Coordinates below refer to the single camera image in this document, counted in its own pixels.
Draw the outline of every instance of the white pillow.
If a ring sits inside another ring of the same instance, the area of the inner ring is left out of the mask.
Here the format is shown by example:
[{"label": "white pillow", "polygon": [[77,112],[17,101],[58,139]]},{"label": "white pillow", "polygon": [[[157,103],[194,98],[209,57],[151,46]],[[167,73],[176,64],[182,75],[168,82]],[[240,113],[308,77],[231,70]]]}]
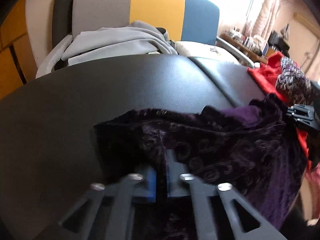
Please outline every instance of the white pillow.
[{"label": "white pillow", "polygon": [[223,48],[193,41],[176,41],[176,51],[185,57],[205,57],[241,65],[239,61]]}]

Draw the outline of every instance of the gray fabric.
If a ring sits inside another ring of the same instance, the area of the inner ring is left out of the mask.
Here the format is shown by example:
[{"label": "gray fabric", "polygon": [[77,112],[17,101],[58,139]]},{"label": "gray fabric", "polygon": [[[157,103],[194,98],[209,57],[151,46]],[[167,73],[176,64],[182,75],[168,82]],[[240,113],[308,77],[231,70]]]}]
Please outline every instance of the gray fabric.
[{"label": "gray fabric", "polygon": [[51,73],[54,65],[61,59],[63,52],[72,42],[72,35],[67,35],[57,46],[51,50],[49,55],[44,59],[38,68],[36,78],[42,77],[46,74]]},{"label": "gray fabric", "polygon": [[73,0],[72,35],[129,24],[131,0]]},{"label": "gray fabric", "polygon": [[178,54],[155,27],[135,21],[123,28],[81,32],[61,59],[69,59],[69,64],[73,65],[98,58],[145,54],[157,50],[164,54]]},{"label": "gray fabric", "polygon": [[155,52],[157,50],[156,46],[153,45],[155,41],[153,40],[134,40],[122,43],[113,44],[110,46],[105,46],[93,51],[81,54],[68,59],[68,65],[74,65],[81,62],[86,62],[90,60],[95,60],[99,58],[106,57],[117,57],[125,55],[137,55],[146,54],[150,52]]},{"label": "gray fabric", "polygon": [[169,40],[169,33],[165,28],[162,27],[157,27],[156,28],[159,32],[162,33],[162,35],[164,36],[164,39],[171,45],[171,47],[173,47],[175,50],[176,49],[176,43],[173,40]]}]

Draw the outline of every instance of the patterned knit fabric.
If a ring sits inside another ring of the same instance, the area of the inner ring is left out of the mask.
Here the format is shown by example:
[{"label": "patterned knit fabric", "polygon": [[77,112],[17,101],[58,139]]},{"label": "patterned knit fabric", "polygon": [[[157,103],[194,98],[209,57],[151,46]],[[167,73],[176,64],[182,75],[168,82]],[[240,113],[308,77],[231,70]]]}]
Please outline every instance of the patterned knit fabric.
[{"label": "patterned knit fabric", "polygon": [[278,76],[276,89],[284,93],[292,104],[313,105],[310,80],[298,65],[288,57],[281,59],[282,73]]}]

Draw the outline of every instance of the metal bolt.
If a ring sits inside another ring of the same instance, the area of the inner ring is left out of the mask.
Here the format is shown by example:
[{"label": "metal bolt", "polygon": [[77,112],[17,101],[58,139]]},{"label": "metal bolt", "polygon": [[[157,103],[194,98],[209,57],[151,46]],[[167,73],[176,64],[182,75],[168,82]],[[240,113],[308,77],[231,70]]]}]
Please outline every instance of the metal bolt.
[{"label": "metal bolt", "polygon": [[138,174],[138,173],[130,173],[129,174],[129,178],[130,179],[135,179],[135,180],[142,180],[143,179],[143,175],[142,174]]},{"label": "metal bolt", "polygon": [[217,186],[220,191],[227,191],[232,189],[232,185],[230,183],[221,183]]},{"label": "metal bolt", "polygon": [[101,183],[92,183],[90,185],[90,188],[93,190],[97,190],[97,191],[102,191],[104,190],[106,187],[105,185],[101,184]]},{"label": "metal bolt", "polygon": [[186,173],[186,174],[181,174],[180,179],[181,180],[193,180],[193,179],[195,179],[195,177],[190,173]]}]

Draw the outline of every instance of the pink fabric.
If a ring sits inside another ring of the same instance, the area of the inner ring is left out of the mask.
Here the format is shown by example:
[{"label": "pink fabric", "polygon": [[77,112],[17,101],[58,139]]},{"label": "pink fabric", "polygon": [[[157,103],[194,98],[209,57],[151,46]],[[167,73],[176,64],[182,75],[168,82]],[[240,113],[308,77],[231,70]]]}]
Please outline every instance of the pink fabric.
[{"label": "pink fabric", "polygon": [[320,164],[313,172],[306,173],[312,195],[312,218],[320,218]]},{"label": "pink fabric", "polygon": [[264,0],[257,19],[247,22],[244,35],[260,36],[265,40],[262,46],[264,48],[275,25],[279,6],[280,0]]}]

